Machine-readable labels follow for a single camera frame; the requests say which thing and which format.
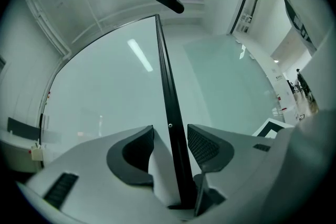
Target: floor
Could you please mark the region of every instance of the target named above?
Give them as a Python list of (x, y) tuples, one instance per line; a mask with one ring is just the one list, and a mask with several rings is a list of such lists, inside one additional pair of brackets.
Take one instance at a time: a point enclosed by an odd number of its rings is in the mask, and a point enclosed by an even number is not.
[(305, 97), (304, 92), (295, 92), (294, 98), (299, 109), (299, 115), (305, 115), (305, 117), (312, 116), (319, 111), (316, 102), (310, 103)]

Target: black vertical pole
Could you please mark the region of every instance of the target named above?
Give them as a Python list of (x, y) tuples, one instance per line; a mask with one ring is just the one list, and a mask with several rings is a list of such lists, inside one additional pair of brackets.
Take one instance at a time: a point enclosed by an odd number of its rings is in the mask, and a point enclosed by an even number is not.
[(156, 35), (159, 46), (159, 59), (167, 124), (173, 153), (173, 161), (180, 192), (181, 206), (184, 209), (195, 207), (196, 188), (191, 172), (188, 148), (184, 134), (180, 105), (177, 99), (168, 51), (163, 36), (159, 15), (155, 16)]

